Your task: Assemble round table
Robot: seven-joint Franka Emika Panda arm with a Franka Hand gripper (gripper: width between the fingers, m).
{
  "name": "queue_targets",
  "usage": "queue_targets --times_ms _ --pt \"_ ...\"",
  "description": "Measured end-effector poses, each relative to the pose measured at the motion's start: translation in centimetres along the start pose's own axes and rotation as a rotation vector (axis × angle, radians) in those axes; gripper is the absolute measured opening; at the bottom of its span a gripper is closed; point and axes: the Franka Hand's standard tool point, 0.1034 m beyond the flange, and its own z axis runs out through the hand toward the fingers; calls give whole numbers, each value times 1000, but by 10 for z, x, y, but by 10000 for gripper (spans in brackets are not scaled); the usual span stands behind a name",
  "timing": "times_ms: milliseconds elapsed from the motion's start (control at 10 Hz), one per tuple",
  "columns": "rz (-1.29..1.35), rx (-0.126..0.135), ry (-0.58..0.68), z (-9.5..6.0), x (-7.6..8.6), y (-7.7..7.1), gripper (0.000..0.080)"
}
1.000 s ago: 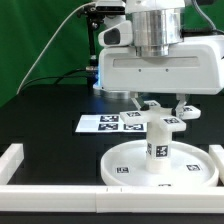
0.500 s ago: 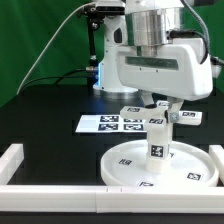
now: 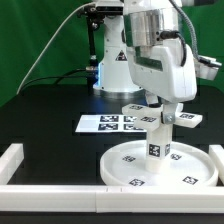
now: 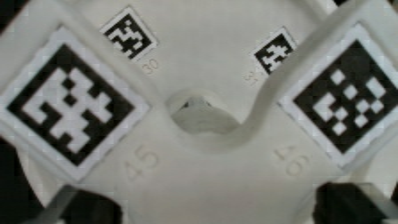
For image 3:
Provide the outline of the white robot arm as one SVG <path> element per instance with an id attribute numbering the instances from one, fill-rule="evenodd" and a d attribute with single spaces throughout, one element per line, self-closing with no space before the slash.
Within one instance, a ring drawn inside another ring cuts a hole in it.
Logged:
<path id="1" fill-rule="evenodd" d="M 94 0 L 105 16 L 104 58 L 94 89 L 108 96 L 146 91 L 150 105 L 163 101 L 162 121 L 175 122 L 180 102 L 195 98 L 198 77 L 212 80 L 221 67 L 198 54 L 184 6 L 214 0 Z"/>

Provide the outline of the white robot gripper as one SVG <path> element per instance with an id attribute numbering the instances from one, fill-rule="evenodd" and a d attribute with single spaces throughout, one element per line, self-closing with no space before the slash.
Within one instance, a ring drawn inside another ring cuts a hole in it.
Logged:
<path id="1" fill-rule="evenodd" d="M 181 66 L 183 49 L 179 40 L 165 40 L 162 45 L 128 47 L 127 59 L 134 84 L 146 90 L 145 98 L 151 108 L 163 102 L 162 122 L 175 123 L 177 105 L 192 100 L 197 91 L 194 60 L 191 49 L 186 46 L 187 59 Z"/>

